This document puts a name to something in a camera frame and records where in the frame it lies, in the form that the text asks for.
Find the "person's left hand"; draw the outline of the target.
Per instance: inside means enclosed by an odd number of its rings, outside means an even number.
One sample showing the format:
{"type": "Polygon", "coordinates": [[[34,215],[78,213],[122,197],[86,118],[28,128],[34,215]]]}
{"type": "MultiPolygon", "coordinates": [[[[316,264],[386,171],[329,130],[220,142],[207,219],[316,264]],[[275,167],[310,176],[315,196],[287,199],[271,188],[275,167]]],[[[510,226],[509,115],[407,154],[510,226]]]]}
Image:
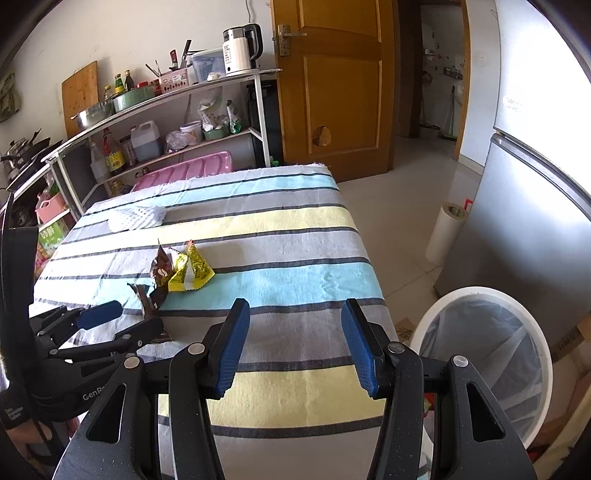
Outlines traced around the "person's left hand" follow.
{"type": "MultiPolygon", "coordinates": [[[[76,433],[80,425],[80,421],[77,417],[75,417],[71,420],[68,420],[65,425],[67,436],[69,439],[71,439],[76,433]]],[[[26,450],[25,446],[27,444],[38,444],[43,442],[42,436],[32,420],[28,420],[21,425],[8,430],[7,434],[21,453],[26,450]]]]}

